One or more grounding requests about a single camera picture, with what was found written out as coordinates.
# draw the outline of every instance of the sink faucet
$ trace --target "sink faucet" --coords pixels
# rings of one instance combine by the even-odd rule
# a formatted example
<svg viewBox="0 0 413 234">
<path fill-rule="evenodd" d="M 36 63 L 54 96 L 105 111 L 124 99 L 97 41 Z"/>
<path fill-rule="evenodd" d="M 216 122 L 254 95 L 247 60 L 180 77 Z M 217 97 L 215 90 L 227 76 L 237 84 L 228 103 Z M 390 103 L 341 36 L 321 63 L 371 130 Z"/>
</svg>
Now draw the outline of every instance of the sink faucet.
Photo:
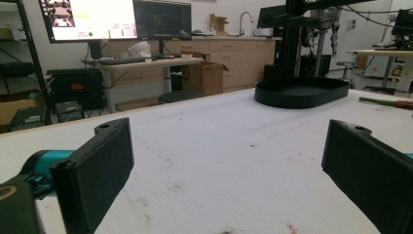
<svg viewBox="0 0 413 234">
<path fill-rule="evenodd" d="M 250 20 L 251 22 L 254 22 L 254 18 L 252 17 L 252 15 L 251 15 L 249 12 L 243 12 L 243 13 L 241 14 L 241 17 L 240 17 L 240 33 L 239 33 L 239 36 L 242 36 L 242 35 L 245 34 L 244 29 L 243 29 L 243 16 L 244 16 L 245 14 L 249 14 L 249 20 Z"/>
</svg>

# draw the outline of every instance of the black monitor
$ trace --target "black monitor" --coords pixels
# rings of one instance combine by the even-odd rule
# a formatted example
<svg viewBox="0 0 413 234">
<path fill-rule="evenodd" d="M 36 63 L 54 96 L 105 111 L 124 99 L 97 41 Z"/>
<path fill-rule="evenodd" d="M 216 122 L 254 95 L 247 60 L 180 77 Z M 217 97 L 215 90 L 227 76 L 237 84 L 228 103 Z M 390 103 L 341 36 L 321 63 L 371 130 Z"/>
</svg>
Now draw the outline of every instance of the black monitor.
<svg viewBox="0 0 413 234">
<path fill-rule="evenodd" d="M 135 39 L 131 0 L 38 0 L 51 43 Z"/>
<path fill-rule="evenodd" d="M 413 11 L 399 10 L 392 31 L 394 36 L 413 35 Z"/>
<path fill-rule="evenodd" d="M 140 40 L 192 40 L 191 4 L 133 0 L 136 34 Z"/>
<path fill-rule="evenodd" d="M 285 5 L 261 8 L 259 12 L 259 18 L 257 28 L 274 28 L 274 36 L 282 36 L 282 28 L 274 27 L 271 24 L 271 18 L 275 16 L 281 16 L 285 14 Z"/>
</svg>

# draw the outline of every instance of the desk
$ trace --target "desk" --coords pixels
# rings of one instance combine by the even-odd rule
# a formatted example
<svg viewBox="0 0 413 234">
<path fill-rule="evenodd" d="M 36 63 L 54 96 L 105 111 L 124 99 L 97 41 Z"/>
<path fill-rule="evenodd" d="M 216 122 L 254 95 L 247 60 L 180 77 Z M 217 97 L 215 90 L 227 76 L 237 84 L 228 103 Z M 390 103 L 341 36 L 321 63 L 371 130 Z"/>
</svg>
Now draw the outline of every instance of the desk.
<svg viewBox="0 0 413 234">
<path fill-rule="evenodd" d="M 137 91 L 131 89 L 131 86 L 113 86 L 114 77 L 112 77 L 113 71 L 122 71 L 122 70 L 141 70 L 149 68 L 162 67 L 164 70 L 164 92 L 170 92 L 170 72 L 169 68 L 171 66 L 178 65 L 189 65 L 196 64 L 203 61 L 202 58 L 175 58 L 175 59 L 159 59 L 151 62 L 137 62 L 137 63 L 128 63 L 128 64 L 119 64 L 119 65 L 101 65 L 99 68 L 102 71 L 103 75 L 103 84 L 105 87 L 105 94 L 107 98 L 107 105 L 110 113 L 116 112 L 116 103 L 127 100 L 137 99 Z"/>
<path fill-rule="evenodd" d="M 413 152 L 412 111 L 359 102 L 350 90 L 312 109 L 279 109 L 245 90 L 0 135 L 0 181 L 41 149 L 77 149 L 94 127 L 129 117 L 135 165 L 96 230 L 103 233 L 377 234 L 322 171 L 330 119 Z M 47 233 L 64 233 L 56 198 L 37 203 Z"/>
<path fill-rule="evenodd" d="M 375 51 L 375 50 L 354 50 L 350 53 L 361 56 L 386 56 L 399 57 L 404 60 L 400 79 L 395 88 L 394 95 L 399 97 L 410 97 L 409 88 L 413 78 L 413 51 Z"/>
</svg>

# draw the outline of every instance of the black tray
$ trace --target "black tray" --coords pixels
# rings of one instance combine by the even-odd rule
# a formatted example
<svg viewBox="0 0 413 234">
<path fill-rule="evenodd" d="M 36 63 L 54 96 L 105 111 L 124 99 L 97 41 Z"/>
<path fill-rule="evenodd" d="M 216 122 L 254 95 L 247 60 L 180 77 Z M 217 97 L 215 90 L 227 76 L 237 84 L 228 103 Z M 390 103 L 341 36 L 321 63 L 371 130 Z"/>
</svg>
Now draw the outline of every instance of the black tray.
<svg viewBox="0 0 413 234">
<path fill-rule="evenodd" d="M 257 84 L 254 99 L 261 104 L 305 109 L 346 97 L 350 84 L 322 77 L 294 77 Z"/>
</svg>

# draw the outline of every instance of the keyboard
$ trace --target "keyboard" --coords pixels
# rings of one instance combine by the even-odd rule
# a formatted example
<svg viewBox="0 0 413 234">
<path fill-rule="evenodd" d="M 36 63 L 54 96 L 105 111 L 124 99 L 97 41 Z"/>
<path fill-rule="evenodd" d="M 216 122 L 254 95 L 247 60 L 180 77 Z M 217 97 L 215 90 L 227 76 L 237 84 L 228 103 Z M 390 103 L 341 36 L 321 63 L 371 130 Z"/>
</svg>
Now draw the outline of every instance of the keyboard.
<svg viewBox="0 0 413 234">
<path fill-rule="evenodd" d="M 375 51 L 413 51 L 413 48 L 376 48 Z"/>
<path fill-rule="evenodd" d="M 136 62 L 145 62 L 149 58 L 121 58 L 121 59 L 108 59 L 101 60 L 99 63 L 102 65 L 120 65 Z"/>
</svg>

